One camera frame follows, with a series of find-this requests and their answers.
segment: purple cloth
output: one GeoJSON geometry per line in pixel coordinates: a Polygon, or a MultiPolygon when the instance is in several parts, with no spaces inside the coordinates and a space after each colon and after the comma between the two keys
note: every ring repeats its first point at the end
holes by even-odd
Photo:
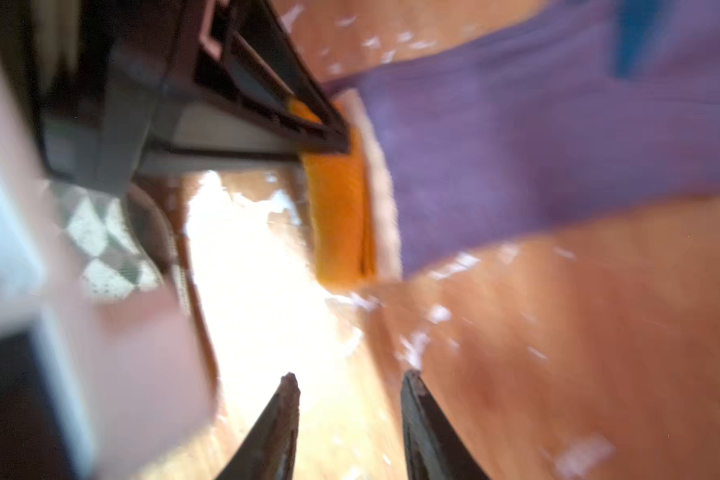
{"type": "Polygon", "coordinates": [[[720,193],[720,0],[667,5],[615,78],[616,4],[562,2],[354,78],[394,183],[404,274],[460,250],[720,193]]]}

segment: brown wooden surface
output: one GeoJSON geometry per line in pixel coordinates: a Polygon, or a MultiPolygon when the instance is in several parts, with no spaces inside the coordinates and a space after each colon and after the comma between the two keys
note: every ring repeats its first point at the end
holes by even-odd
{"type": "MultiPolygon", "coordinates": [[[[298,3],[275,2],[280,13],[298,3]]],[[[539,7],[301,3],[293,37],[320,79],[333,63],[350,72],[394,48],[395,60],[432,53],[539,7]],[[355,14],[350,27],[335,25],[355,14]],[[406,31],[438,44],[396,45],[406,31]],[[376,34],[379,49],[362,46],[376,34]]],[[[423,378],[493,478],[564,478],[556,461],[588,438],[614,450],[587,478],[720,478],[720,198],[675,199],[487,246],[469,271],[361,292],[384,303],[365,312],[317,287],[308,226],[266,202],[283,189],[306,220],[298,175],[268,178],[184,179],[190,216],[206,216],[189,244],[221,410],[143,478],[213,478],[288,370],[302,390],[294,478],[405,478],[401,336],[423,330],[432,338],[423,378]],[[450,321],[427,320],[437,304],[450,321]],[[353,350],[355,329],[364,337],[353,350]]]]}

